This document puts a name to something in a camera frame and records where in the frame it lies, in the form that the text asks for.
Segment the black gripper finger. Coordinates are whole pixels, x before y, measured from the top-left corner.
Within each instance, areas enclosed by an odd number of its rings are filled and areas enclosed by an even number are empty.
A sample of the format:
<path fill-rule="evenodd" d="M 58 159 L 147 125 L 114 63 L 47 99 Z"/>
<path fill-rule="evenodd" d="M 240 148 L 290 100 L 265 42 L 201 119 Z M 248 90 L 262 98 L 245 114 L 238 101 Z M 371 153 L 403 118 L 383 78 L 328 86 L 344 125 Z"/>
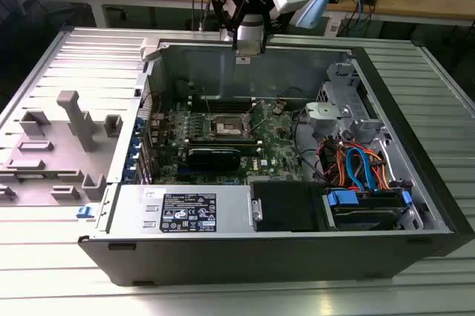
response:
<path fill-rule="evenodd" d="M 269 0 L 258 0 L 258 14 L 261 16 L 261 24 L 258 26 L 256 42 L 258 43 L 259 53 L 265 53 L 267 37 L 270 31 L 270 2 Z"/>
<path fill-rule="evenodd" d="M 235 5 L 235 10 L 232 15 L 229 15 L 224 9 L 226 2 L 227 0 L 211 0 L 220 27 L 226 29 L 228 33 L 231 33 L 232 50 L 236 51 L 238 49 L 238 28 L 246 15 L 246 0 L 231 0 Z"/>

